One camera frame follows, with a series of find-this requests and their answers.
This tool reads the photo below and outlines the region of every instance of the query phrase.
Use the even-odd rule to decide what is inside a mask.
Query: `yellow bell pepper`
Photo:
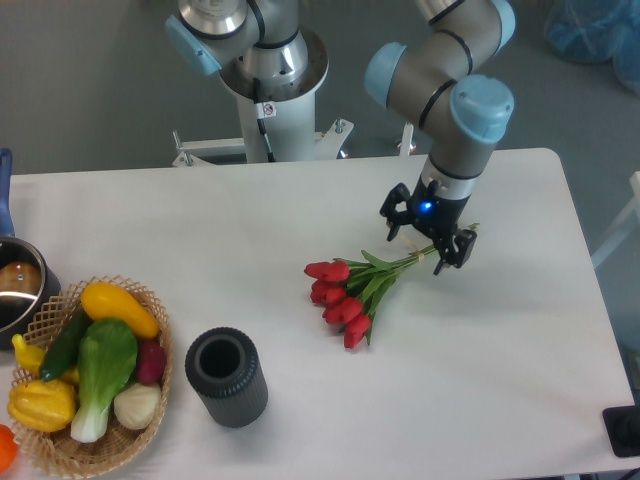
[[[160,332],[158,321],[124,288],[111,283],[87,285],[80,295],[82,308],[94,321],[117,318],[138,338],[150,340]]]
[[[73,420],[75,397],[75,390],[68,383],[31,380],[11,389],[7,411],[25,427],[40,432],[57,432]]]
[[[16,352],[16,361],[18,364],[29,372],[34,377],[38,376],[38,369],[44,359],[45,351],[34,345],[27,345],[22,335],[16,334],[11,337],[11,343]],[[63,382],[71,383],[72,385],[78,385],[80,383],[80,376],[78,375],[78,368],[71,367],[68,369],[60,380]]]

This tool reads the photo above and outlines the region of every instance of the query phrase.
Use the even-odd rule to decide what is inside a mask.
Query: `blue pot handle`
[[[13,221],[9,212],[9,187],[13,157],[8,148],[0,149],[0,237],[15,237]]]

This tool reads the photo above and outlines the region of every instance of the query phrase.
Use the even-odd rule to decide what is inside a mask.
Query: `woven basket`
[[[24,335],[26,343],[47,349],[79,306],[82,291],[94,282],[112,283],[123,287],[158,320],[161,330],[159,341],[167,354],[167,367],[160,382],[162,397],[155,416],[146,429],[128,430],[120,425],[112,411],[107,433],[97,442],[90,444],[73,440],[70,427],[55,433],[42,433],[13,422],[12,430],[20,450],[35,467],[48,475],[89,478],[110,472],[131,461],[155,435],[167,405],[173,364],[171,329],[166,310],[160,300],[137,282],[120,276],[93,277],[91,280],[71,285],[68,290],[60,292],[59,296],[51,297],[50,301],[42,306]],[[32,380],[33,376],[18,367],[13,371],[13,378],[12,386],[15,386]]]

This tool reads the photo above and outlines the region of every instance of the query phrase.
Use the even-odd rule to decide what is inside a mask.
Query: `white table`
[[[350,353],[308,299],[311,261],[386,259],[378,209],[423,158],[18,176],[17,235],[64,285],[122,274],[171,316],[171,400],[128,479],[506,479],[624,470],[601,411],[632,404],[557,156],[496,152],[463,213],[462,270],[414,267]],[[421,245],[426,239],[403,229]],[[205,330],[255,342],[269,386],[250,426],[214,423],[183,371]],[[12,356],[0,354],[0,398]],[[0,422],[9,418],[0,410]],[[24,460],[12,479],[40,478]]]

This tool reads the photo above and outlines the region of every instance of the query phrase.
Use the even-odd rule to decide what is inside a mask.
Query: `orange fruit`
[[[9,467],[18,455],[18,445],[13,442],[13,432],[6,425],[0,425],[0,473]]]

